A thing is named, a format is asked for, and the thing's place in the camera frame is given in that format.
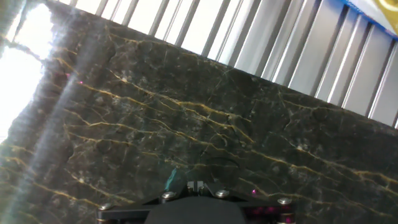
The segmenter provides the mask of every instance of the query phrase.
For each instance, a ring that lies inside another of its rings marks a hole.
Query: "black marble surface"
[[[298,223],[398,222],[395,129],[60,3],[13,10],[0,223],[93,223],[173,170],[297,199]]]

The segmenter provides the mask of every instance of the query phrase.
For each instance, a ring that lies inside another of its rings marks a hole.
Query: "gold vein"
[[[115,194],[110,194],[110,193],[105,192],[104,190],[101,190],[101,189],[99,189],[99,188],[96,188],[96,187],[94,187],[93,185],[91,185],[91,184],[89,184],[89,183],[86,183],[83,179],[74,176],[74,175],[73,175],[71,172],[69,172],[68,170],[65,170],[65,171],[67,171],[67,172],[71,175],[71,177],[72,177],[73,179],[77,180],[77,182],[79,182],[79,183],[81,183],[81,184],[83,184],[83,185],[89,186],[91,189],[93,189],[93,190],[95,190],[95,191],[97,191],[97,192],[99,192],[99,193],[101,193],[101,194],[103,194],[103,195],[105,195],[105,196],[107,196],[107,197],[109,197],[109,198],[116,198],[116,199],[119,199],[119,200],[121,200],[121,201],[123,201],[123,202],[134,203],[134,201],[129,200],[129,199],[125,198],[125,197],[121,197],[121,196],[118,196],[118,195],[115,195]]]
[[[39,224],[42,224],[42,222],[40,222],[39,219],[37,219],[36,217],[34,217],[33,215],[31,215],[31,214],[29,214],[29,213],[22,212],[22,211],[18,211],[18,213],[20,213],[21,215],[24,215],[24,216],[26,216],[26,217],[28,217],[28,218],[33,219],[35,222],[37,222],[37,223],[39,223]]]
[[[322,177],[324,177],[324,178],[326,178],[326,179],[329,179],[329,180],[332,180],[332,181],[334,181],[334,182],[336,182],[336,183],[340,183],[340,181],[335,180],[335,179],[333,179],[333,178],[331,178],[331,177],[328,177],[328,176],[326,176],[325,174],[322,174],[321,172],[315,171],[315,170],[313,170],[313,169],[311,169],[311,168],[309,168],[309,167],[306,167],[306,166],[296,166],[296,165],[294,165],[294,164],[285,162],[285,161],[283,161],[282,159],[277,159],[277,158],[274,158],[274,157],[271,157],[271,156],[267,156],[267,155],[265,155],[265,154],[263,154],[263,153],[261,153],[261,152],[255,151],[255,150],[253,150],[253,149],[251,150],[251,152],[252,152],[252,153],[255,153],[255,154],[257,154],[257,155],[260,155],[260,156],[262,156],[262,157],[264,157],[264,158],[266,158],[266,159],[268,159],[268,160],[272,160],[272,161],[275,161],[275,162],[280,162],[280,163],[283,163],[283,164],[285,164],[285,165],[287,165],[287,166],[289,166],[289,167],[296,168],[296,169],[305,169],[305,170],[307,170],[307,171],[309,171],[309,172],[312,172],[312,173],[314,173],[314,174],[316,174],[316,175],[322,176]]]
[[[235,118],[235,117],[239,117],[239,118],[241,118],[241,119],[244,119],[244,120],[246,120],[246,121],[251,122],[249,119],[243,118],[243,117],[240,116],[240,115],[236,115],[236,114],[232,114],[232,113],[226,113],[226,112],[223,112],[223,111],[218,111],[218,110],[215,110],[215,109],[213,109],[213,108],[210,108],[210,107],[208,107],[208,106],[206,106],[206,105],[204,105],[204,104],[202,104],[202,103],[193,103],[193,102],[189,102],[189,101],[180,101],[180,100],[173,99],[173,98],[171,98],[171,97],[169,97],[169,96],[165,96],[165,95],[161,95],[161,94],[158,94],[158,93],[151,92],[151,91],[149,91],[149,90],[146,90],[146,89],[143,89],[143,88],[137,86],[137,85],[134,84],[134,83],[128,82],[127,80],[123,80],[121,77],[117,76],[117,75],[116,75],[113,71],[111,71],[111,70],[110,70],[110,72],[111,72],[117,79],[119,79],[120,81],[122,81],[122,82],[124,82],[124,83],[128,83],[128,84],[130,84],[130,85],[133,85],[133,86],[134,86],[135,88],[137,88],[138,90],[143,91],[143,92],[147,93],[147,94],[150,95],[150,96],[159,96],[159,97],[164,98],[164,99],[166,99],[166,100],[169,100],[169,101],[171,101],[171,102],[173,102],[173,103],[175,103],[176,105],[179,105],[179,106],[199,106],[199,107],[203,108],[205,111],[207,111],[207,112],[209,112],[209,113],[216,113],[216,114],[220,114],[220,115],[223,115],[223,116],[231,116],[231,117],[234,117],[234,118]]]
[[[98,89],[93,88],[93,87],[91,87],[91,86],[88,86],[88,85],[86,85],[86,84],[84,84],[84,83],[79,83],[79,85],[84,86],[84,87],[86,87],[86,88],[89,89],[89,90],[97,91],[97,92],[99,92],[99,93],[103,93],[103,94],[105,94],[105,95],[109,95],[109,96],[112,96],[112,97],[114,97],[114,98],[118,98],[118,99],[123,99],[123,98],[125,98],[125,99],[128,99],[129,101],[131,101],[131,102],[133,102],[133,103],[136,103],[136,104],[138,104],[138,105],[140,105],[140,106],[143,106],[143,107],[152,109],[152,110],[157,111],[157,112],[160,112],[160,113],[164,113],[163,111],[159,111],[159,110],[157,110],[157,109],[155,109],[155,108],[153,108],[153,107],[151,107],[151,106],[146,105],[146,104],[143,103],[143,102],[137,101],[137,100],[135,100],[135,99],[133,99],[133,98],[131,98],[131,97],[128,97],[128,96],[119,96],[119,95],[113,94],[113,93],[108,92],[108,91],[98,90]]]
[[[390,214],[387,214],[387,213],[384,213],[384,212],[379,212],[379,211],[377,211],[377,210],[375,210],[375,209],[373,209],[373,208],[370,208],[370,207],[368,207],[368,206],[365,206],[365,205],[362,204],[362,203],[354,202],[354,201],[350,200],[350,199],[347,198],[343,193],[341,193],[341,192],[339,192],[339,191],[337,191],[337,190],[328,189],[328,188],[326,188],[326,187],[322,187],[322,188],[325,189],[325,190],[329,190],[329,191],[332,191],[332,192],[335,192],[335,193],[340,194],[341,196],[343,196],[343,198],[345,198],[345,200],[347,200],[349,203],[351,203],[351,204],[354,205],[354,206],[363,207],[363,208],[365,208],[365,209],[368,209],[368,210],[372,211],[373,213],[378,214],[378,215],[381,216],[381,217],[390,217],[390,218],[392,218],[392,215],[390,215]]]
[[[48,191],[48,192],[51,192],[51,193],[53,193],[53,194],[64,196],[64,197],[66,197],[66,198],[68,198],[68,199],[70,199],[70,200],[74,200],[74,201],[77,201],[77,202],[79,202],[79,201],[86,202],[87,204],[93,205],[93,206],[95,206],[95,207],[99,207],[99,206],[100,206],[100,205],[98,205],[97,203],[94,203],[94,202],[92,202],[92,201],[90,201],[90,200],[88,200],[88,199],[86,199],[86,198],[81,198],[81,199],[79,199],[79,198],[76,198],[76,197],[74,197],[74,196],[71,196],[71,195],[68,195],[68,194],[66,194],[66,193],[63,193],[63,192],[61,192],[61,191],[49,189],[49,188],[47,188],[46,186],[40,185],[40,184],[35,183],[35,182],[33,182],[32,184],[33,184],[34,186],[36,186],[36,187],[39,187],[39,188],[41,188],[41,189],[43,189],[43,190],[46,190],[46,191]]]

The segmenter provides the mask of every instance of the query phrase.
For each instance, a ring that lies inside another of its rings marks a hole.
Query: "vertical bar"
[[[321,79],[323,69],[326,67],[338,31],[346,15],[343,6],[342,2],[335,0],[323,0],[321,2],[290,80],[289,88],[307,95],[315,94],[318,87],[317,82]]]
[[[124,26],[129,25],[132,14],[134,13],[134,10],[136,10],[137,4],[138,4],[138,0],[131,0],[129,9],[127,10],[126,15],[124,16],[122,25],[124,25]]]
[[[365,17],[358,16],[343,59],[341,60],[340,67],[337,71],[335,81],[331,87],[328,103],[333,103],[338,106],[343,104],[344,96],[348,89],[347,83],[349,83],[354,73],[370,27]]]
[[[395,128],[398,129],[398,112],[397,112],[397,116],[396,116],[396,126],[395,126]]]
[[[220,60],[221,54],[223,53],[225,45],[226,45],[226,41],[228,40],[228,37],[229,37],[229,35],[230,35],[231,31],[232,31],[232,27],[234,26],[234,23],[236,21],[236,18],[238,16],[238,12],[239,12],[239,10],[240,10],[240,8],[242,6],[242,3],[243,3],[243,0],[240,0],[238,6],[236,6],[236,9],[234,11],[234,15],[232,16],[231,22],[229,23],[229,26],[228,26],[227,31],[225,33],[224,39],[223,39],[223,41],[221,43],[221,47],[220,47],[220,49],[217,52],[217,56],[215,58],[216,61]]]
[[[275,69],[272,81],[288,85],[300,58],[305,41],[317,14],[320,0],[305,0],[295,21],[292,33]]]
[[[263,0],[251,23],[249,32],[240,50],[235,68],[255,74],[270,36],[287,0]]]
[[[166,30],[166,32],[164,34],[163,40],[167,39],[167,37],[170,34],[170,31],[172,30],[173,23],[174,23],[174,20],[175,20],[177,14],[178,14],[178,11],[180,10],[181,3],[182,3],[182,0],[178,0],[177,7],[174,9],[174,13],[173,13],[172,19],[170,20],[169,26],[167,26],[167,30]]]
[[[303,6],[303,0],[292,0],[287,10],[286,16],[284,18],[284,22],[278,36],[276,38],[275,44],[272,48],[272,51],[268,57],[266,66],[262,71],[261,78],[266,80],[270,80],[275,73],[275,70],[278,66],[278,62],[284,52],[287,41],[289,39],[290,34],[292,33],[293,26],[297,17],[299,16],[300,9]]]
[[[218,14],[216,17],[216,21],[214,22],[213,27],[211,28],[209,37],[207,38],[205,47],[203,48],[203,51],[201,52],[202,56],[207,57],[209,55],[211,46],[213,45],[213,42],[216,39],[218,29],[220,28],[221,22],[224,19],[226,10],[227,10],[230,2],[231,2],[231,0],[223,0],[223,3],[221,4],[220,10],[218,11]]]
[[[391,37],[372,25],[343,102],[344,109],[359,114],[368,112],[377,81],[385,69],[391,42]]]
[[[280,10],[279,16],[276,18],[276,22],[273,25],[272,32],[270,33],[270,36],[267,41],[267,45],[264,49],[264,52],[262,53],[262,57],[259,61],[259,64],[257,66],[255,76],[261,77],[262,71],[264,70],[264,67],[266,66],[269,56],[271,54],[272,49],[274,48],[276,38],[278,37],[278,34],[280,32],[280,29],[282,28],[282,24],[286,18],[287,10],[289,9],[290,4],[292,3],[291,0],[286,0],[285,3],[282,6],[282,9]]]
[[[336,44],[330,55],[328,65],[323,72],[318,90],[315,93],[315,97],[320,100],[326,101],[328,99],[328,95],[333,86],[340,64],[343,61],[344,52],[347,49],[357,18],[358,13],[353,9],[349,9],[345,21],[341,26],[340,33],[337,36]]]
[[[114,6],[114,9],[113,9],[111,18],[110,18],[109,20],[112,20],[112,21],[113,21],[114,17],[116,16],[116,13],[117,13],[117,11],[118,11],[118,9],[119,9],[119,6],[120,6],[121,1],[122,1],[122,0],[118,0],[118,2],[116,3],[116,5]]]
[[[256,16],[257,10],[260,6],[260,2],[261,2],[260,0],[254,0],[252,6],[250,8],[250,11],[246,18],[246,21],[244,22],[241,34],[239,35],[239,38],[238,38],[238,41],[236,42],[234,51],[232,52],[232,56],[229,59],[228,65],[230,65],[230,66],[235,66],[235,63],[238,60],[239,54],[243,47],[244,40],[246,40],[246,36],[249,33],[249,29],[254,20],[254,16]]]
[[[393,126],[398,111],[398,42],[394,43],[389,61],[377,90],[369,117]]]
[[[154,19],[154,23],[150,27],[149,30],[149,35],[155,36],[157,29],[159,28],[160,22],[162,21],[164,12],[167,9],[167,5],[169,5],[170,0],[163,0],[162,3],[160,4],[159,10],[157,11],[157,14]]]
[[[191,7],[189,8],[188,14],[184,20],[181,31],[177,37],[177,41],[175,42],[175,45],[178,47],[181,47],[182,42],[184,41],[184,38],[187,35],[189,26],[191,25],[193,16],[195,15],[195,12],[198,8],[199,2],[200,2],[200,0],[193,0],[191,3]]]
[[[104,13],[107,3],[108,3],[108,0],[101,0],[101,2],[99,3],[99,6],[97,8],[97,11],[95,12],[95,14],[97,16],[102,16],[102,13]]]
[[[73,7],[76,7],[76,5],[77,5],[77,0],[71,0],[71,1],[70,1],[70,5],[73,6]]]

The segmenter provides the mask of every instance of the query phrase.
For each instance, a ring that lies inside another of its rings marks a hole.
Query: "black plastic mount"
[[[98,224],[153,224],[168,223],[168,220],[173,220],[174,223],[178,223],[177,221],[181,219],[179,214],[194,213],[189,214],[190,217],[198,216],[199,218],[193,218],[190,223],[196,223],[195,220],[203,219],[203,214],[197,214],[198,212],[206,213],[206,215],[216,212],[217,218],[222,220],[223,216],[230,218],[232,212],[225,212],[222,211],[222,209],[218,211],[218,208],[232,204],[237,208],[237,210],[241,211],[238,212],[241,213],[238,215],[241,215],[243,218],[243,222],[239,222],[242,224],[252,223],[253,220],[260,220],[261,223],[295,223],[296,204],[295,202],[291,202],[289,199],[287,203],[281,203],[281,201],[265,201],[259,200],[251,195],[244,195],[232,190],[226,190],[224,191],[224,194],[220,195],[217,193],[220,192],[220,190],[225,190],[220,184],[206,184],[202,181],[191,181],[185,185],[175,186],[167,191],[161,191],[158,194],[147,197],[131,205],[109,207],[106,209],[99,208],[96,211],[96,220]],[[171,197],[170,193],[168,197],[165,197],[164,193],[166,192],[171,192]],[[211,198],[209,201],[205,202],[211,203],[207,204],[209,206],[205,206],[206,204],[203,205],[204,197],[206,197],[206,200]],[[198,204],[201,204],[200,208],[187,210],[187,207],[195,206],[195,200]],[[217,203],[217,207],[214,207],[215,202],[218,202],[218,200],[222,200],[223,202]],[[180,213],[165,212],[164,210],[160,211],[160,209],[162,209],[161,207],[166,204],[169,209],[173,204],[175,204],[176,207],[173,207],[171,211],[180,211]],[[203,209],[206,209],[207,207],[209,207],[211,211],[203,211]]]

